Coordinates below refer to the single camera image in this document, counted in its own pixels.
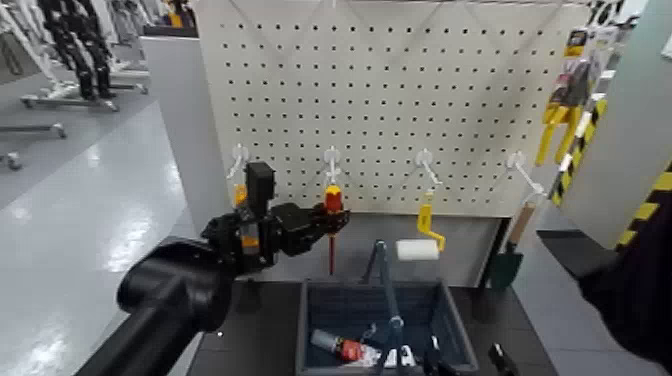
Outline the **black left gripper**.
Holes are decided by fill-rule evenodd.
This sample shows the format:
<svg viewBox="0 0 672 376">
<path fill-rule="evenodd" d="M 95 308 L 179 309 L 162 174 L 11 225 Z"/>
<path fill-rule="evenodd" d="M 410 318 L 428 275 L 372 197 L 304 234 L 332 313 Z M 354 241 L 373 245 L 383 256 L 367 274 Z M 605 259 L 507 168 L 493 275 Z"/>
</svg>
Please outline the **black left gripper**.
<svg viewBox="0 0 672 376">
<path fill-rule="evenodd" d="M 329 212 L 324 203 L 301 208 L 284 203 L 257 215 L 248 206 L 211 219 L 201 232 L 210 247 L 236 272 L 272 267 L 278 252 L 296 256 L 308 252 L 322 235 L 335 235 L 350 221 L 350 211 Z M 244 229 L 256 230 L 256 252 L 245 251 Z"/>
</svg>

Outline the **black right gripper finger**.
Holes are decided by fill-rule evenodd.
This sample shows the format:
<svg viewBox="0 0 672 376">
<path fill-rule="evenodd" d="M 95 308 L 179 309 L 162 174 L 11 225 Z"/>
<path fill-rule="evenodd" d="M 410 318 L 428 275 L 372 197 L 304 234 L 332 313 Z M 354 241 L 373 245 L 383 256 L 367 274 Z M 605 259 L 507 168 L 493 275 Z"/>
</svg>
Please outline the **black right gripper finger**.
<svg viewBox="0 0 672 376">
<path fill-rule="evenodd" d="M 441 376 L 441 353 L 438 339 L 431 335 L 424 352 L 424 374 L 426 376 Z"/>
<path fill-rule="evenodd" d="M 499 343 L 493 343 L 489 349 L 489 359 L 499 376 L 519 376 L 520 372 L 508 353 Z"/>
</svg>

